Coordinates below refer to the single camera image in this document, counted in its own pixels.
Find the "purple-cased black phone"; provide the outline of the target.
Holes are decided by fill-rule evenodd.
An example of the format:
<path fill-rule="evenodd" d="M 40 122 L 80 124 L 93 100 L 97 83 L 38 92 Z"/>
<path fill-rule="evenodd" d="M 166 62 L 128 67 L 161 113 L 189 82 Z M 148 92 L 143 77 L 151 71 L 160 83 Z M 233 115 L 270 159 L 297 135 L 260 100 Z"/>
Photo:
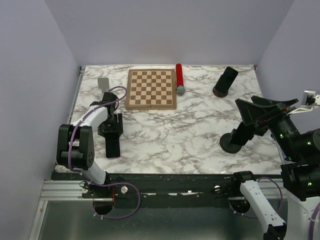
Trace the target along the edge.
<path fill-rule="evenodd" d="M 117 133 L 105 135 L 105 153 L 108 159 L 120 157 L 120 137 Z"/>

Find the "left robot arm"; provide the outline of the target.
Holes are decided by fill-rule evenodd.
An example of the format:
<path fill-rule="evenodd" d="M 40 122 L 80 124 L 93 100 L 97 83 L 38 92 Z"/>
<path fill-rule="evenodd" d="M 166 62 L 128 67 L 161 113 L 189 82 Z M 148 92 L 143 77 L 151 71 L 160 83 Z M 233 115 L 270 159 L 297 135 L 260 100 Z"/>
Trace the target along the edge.
<path fill-rule="evenodd" d="M 80 119 L 58 129 L 57 164 L 94 183 L 93 191 L 101 198 L 110 194 L 111 180 L 95 162 L 94 133 L 104 138 L 107 158 L 120 156 L 123 117 L 115 113 L 118 101 L 114 93 L 105 92 L 102 100 L 92 102 Z"/>

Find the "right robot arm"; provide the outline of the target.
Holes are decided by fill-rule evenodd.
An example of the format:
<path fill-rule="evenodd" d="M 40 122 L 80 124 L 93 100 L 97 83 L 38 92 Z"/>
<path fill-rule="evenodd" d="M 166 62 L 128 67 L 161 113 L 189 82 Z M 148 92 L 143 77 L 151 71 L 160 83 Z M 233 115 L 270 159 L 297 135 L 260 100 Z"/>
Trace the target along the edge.
<path fill-rule="evenodd" d="M 253 96 L 237 99 L 239 126 L 226 134 L 230 152 L 236 153 L 254 136 L 270 132 L 288 163 L 281 165 L 286 190 L 287 220 L 282 219 L 263 195 L 250 171 L 236 172 L 230 191 L 243 195 L 263 229 L 265 240 L 317 240 L 320 237 L 320 131 L 300 133 L 291 120 L 297 99 L 278 101 Z"/>

